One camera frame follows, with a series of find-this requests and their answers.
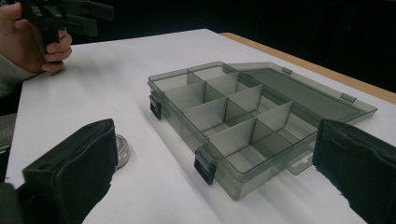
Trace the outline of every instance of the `table surface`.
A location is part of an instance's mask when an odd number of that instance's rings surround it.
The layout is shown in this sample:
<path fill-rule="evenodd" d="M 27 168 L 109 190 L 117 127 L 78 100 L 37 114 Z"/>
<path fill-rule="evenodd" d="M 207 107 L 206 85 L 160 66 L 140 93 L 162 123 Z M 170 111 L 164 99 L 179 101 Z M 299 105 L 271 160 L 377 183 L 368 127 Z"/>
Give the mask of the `table surface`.
<path fill-rule="evenodd" d="M 150 76 L 204 63 L 273 62 L 357 97 L 378 111 L 355 126 L 396 145 L 396 105 L 209 30 L 73 46 L 65 69 L 23 83 L 7 169 L 21 170 L 80 127 L 112 118 L 131 159 L 84 223 L 364 223 L 315 167 L 283 171 L 240 201 L 208 186 L 194 155 L 165 119 L 149 110 Z"/>

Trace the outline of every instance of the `gray plastic box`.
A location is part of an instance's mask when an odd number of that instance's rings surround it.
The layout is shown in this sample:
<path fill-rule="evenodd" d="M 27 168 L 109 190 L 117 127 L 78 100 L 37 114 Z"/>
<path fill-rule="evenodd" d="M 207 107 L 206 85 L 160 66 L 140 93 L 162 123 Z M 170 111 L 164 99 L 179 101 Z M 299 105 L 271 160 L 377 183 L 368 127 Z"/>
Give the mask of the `gray plastic box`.
<path fill-rule="evenodd" d="M 208 63 L 148 78 L 150 109 L 239 200 L 287 168 L 312 165 L 322 119 L 350 123 L 376 108 L 274 63 Z"/>

